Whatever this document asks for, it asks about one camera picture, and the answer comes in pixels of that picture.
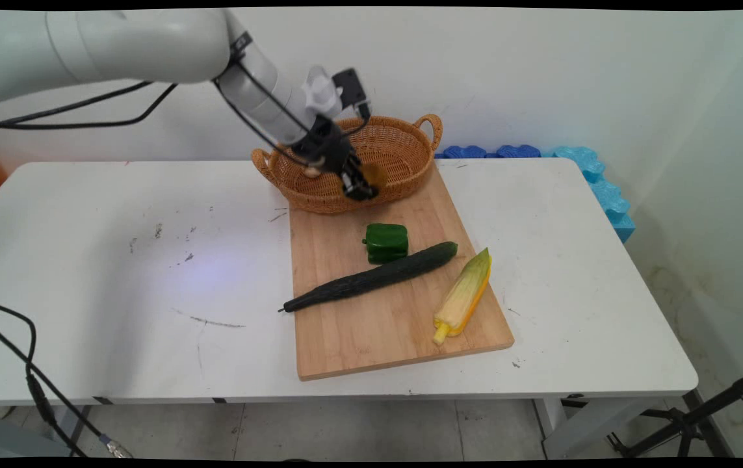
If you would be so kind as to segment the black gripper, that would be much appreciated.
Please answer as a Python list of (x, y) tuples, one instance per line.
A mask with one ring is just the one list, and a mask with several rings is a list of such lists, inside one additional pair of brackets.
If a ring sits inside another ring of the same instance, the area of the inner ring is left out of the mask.
[(354, 160), (348, 137), (326, 116), (318, 114), (309, 133), (294, 143), (291, 151), (321, 172), (342, 173), (342, 192), (348, 199), (363, 202), (380, 194), (380, 172), (365, 171), (366, 166)]

